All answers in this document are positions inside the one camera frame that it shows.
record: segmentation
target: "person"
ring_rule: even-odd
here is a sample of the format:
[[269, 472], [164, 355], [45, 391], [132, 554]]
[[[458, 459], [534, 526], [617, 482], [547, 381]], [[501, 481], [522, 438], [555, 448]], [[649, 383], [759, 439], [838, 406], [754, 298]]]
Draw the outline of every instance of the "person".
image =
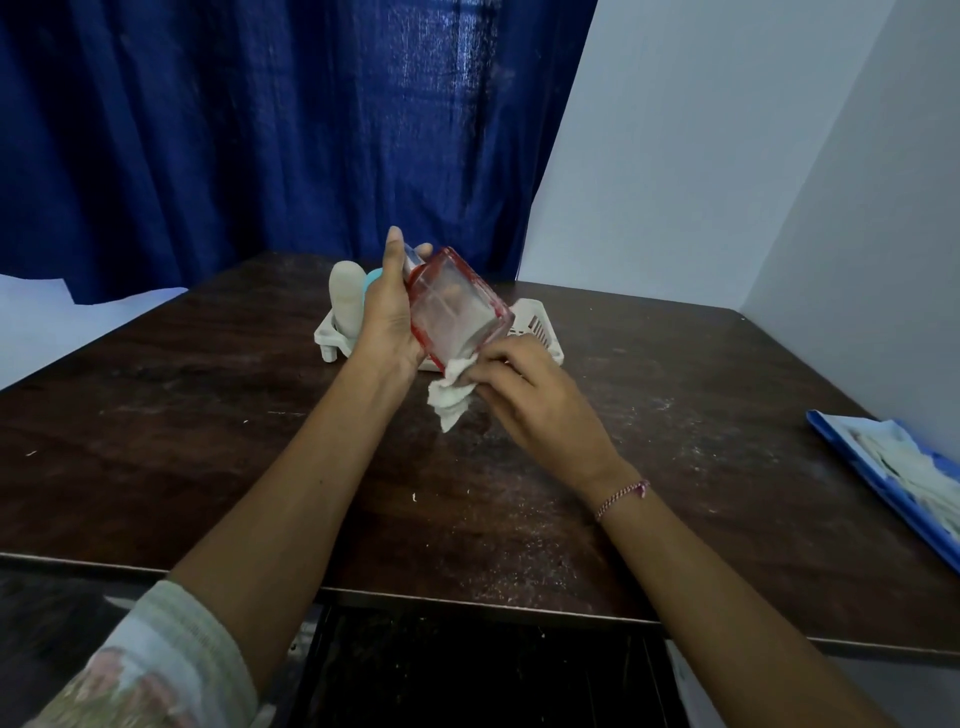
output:
[[[402, 234], [391, 228], [356, 348], [300, 431], [136, 603], [35, 726], [251, 723], [424, 357], [410, 331], [403, 258]], [[730, 728], [894, 725], [674, 515], [656, 485], [646, 487], [536, 339], [489, 344], [463, 377], [591, 512], [623, 494], [600, 524]]]

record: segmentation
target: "red and white bracelet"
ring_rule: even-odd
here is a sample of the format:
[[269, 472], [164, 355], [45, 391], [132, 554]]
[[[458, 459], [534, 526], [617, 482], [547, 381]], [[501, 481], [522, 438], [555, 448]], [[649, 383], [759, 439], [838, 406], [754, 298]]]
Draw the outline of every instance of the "red and white bracelet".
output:
[[593, 517], [599, 523], [600, 519], [602, 519], [603, 515], [607, 512], [607, 509], [610, 508], [618, 500], [626, 496], [628, 493], [632, 493], [633, 491], [640, 491], [640, 497], [644, 497], [647, 495], [647, 488], [649, 487], [650, 487], [649, 480], [638, 480], [636, 483], [632, 485], [628, 485], [626, 488], [621, 488], [612, 496], [610, 496], [609, 498], [603, 501], [603, 505], [597, 508], [597, 512], [593, 515]]

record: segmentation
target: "dark brown tabletop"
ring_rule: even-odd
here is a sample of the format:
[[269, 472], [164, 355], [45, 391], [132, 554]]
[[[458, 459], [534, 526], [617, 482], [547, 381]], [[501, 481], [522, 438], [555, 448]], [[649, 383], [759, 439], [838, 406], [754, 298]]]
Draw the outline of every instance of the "dark brown tabletop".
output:
[[[171, 568], [336, 376], [313, 341], [328, 273], [262, 255], [0, 393], [0, 552]], [[960, 656], [960, 577], [807, 425], [811, 408], [862, 412], [803, 362], [726, 309], [500, 292], [543, 301], [620, 451], [808, 637]], [[388, 428], [324, 586], [655, 619], [590, 515], [482, 404], [440, 432], [432, 376]]]

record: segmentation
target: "blue tray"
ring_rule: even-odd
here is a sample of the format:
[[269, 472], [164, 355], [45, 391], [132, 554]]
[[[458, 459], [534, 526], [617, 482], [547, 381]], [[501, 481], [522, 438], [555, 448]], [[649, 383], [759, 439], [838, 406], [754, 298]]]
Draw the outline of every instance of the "blue tray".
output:
[[939, 452], [924, 445], [920, 440], [914, 437], [909, 429], [901, 423], [877, 422], [861, 417], [837, 417], [834, 415], [825, 415], [811, 409], [806, 413], [806, 419], [813, 425], [834, 449], [847, 460], [853, 468], [860, 473], [867, 484], [873, 488], [876, 493], [883, 498], [887, 504], [893, 508], [900, 517], [903, 518], [917, 534], [924, 539], [940, 556], [953, 567], [957, 573], [960, 573], [960, 542], [957, 542], [936, 520], [918, 504], [909, 493], [907, 493], [897, 480], [888, 475], [874, 459], [860, 447], [853, 437], [850, 436], [848, 428], [855, 426], [857, 429], [877, 429], [901, 427], [906, 431], [921, 452], [933, 458], [933, 463], [944, 475], [957, 480], [957, 488], [960, 488], [960, 466], [949, 460]]

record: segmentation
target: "curtain fold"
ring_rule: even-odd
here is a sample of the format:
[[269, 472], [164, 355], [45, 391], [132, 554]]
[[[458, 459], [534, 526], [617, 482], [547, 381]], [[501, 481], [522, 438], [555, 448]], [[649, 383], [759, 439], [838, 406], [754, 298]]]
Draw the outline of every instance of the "curtain fold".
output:
[[390, 225], [512, 278], [595, 0], [0, 3], [0, 273], [77, 303]]

